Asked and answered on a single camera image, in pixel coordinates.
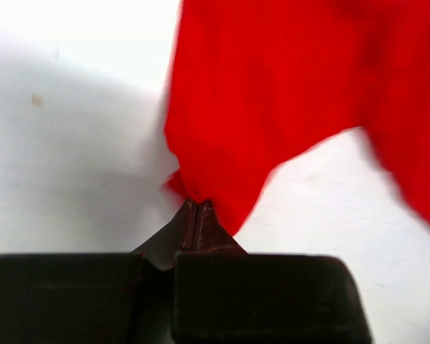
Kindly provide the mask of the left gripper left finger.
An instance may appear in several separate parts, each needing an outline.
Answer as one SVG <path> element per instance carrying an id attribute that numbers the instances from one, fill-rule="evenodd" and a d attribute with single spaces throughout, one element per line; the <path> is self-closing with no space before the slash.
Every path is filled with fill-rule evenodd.
<path id="1" fill-rule="evenodd" d="M 186 200 L 164 227 L 131 253 L 145 257 L 161 271 L 172 269 L 175 254 L 191 248 L 196 215 L 197 204 Z"/>

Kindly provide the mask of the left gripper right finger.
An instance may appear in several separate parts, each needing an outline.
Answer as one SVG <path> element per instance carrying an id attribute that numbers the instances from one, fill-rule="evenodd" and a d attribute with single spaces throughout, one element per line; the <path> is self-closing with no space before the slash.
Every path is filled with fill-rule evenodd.
<path id="1" fill-rule="evenodd" d="M 247 253 L 219 223 L 214 207 L 209 201 L 198 206 L 192 250 L 210 253 Z"/>

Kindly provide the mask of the red t shirt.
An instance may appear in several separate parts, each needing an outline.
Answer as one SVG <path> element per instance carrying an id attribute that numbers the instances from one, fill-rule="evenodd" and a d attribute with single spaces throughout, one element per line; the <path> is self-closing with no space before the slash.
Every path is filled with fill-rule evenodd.
<path id="1" fill-rule="evenodd" d="M 270 173 L 362 127 L 430 224 L 430 1 L 183 1 L 166 187 L 236 234 Z"/>

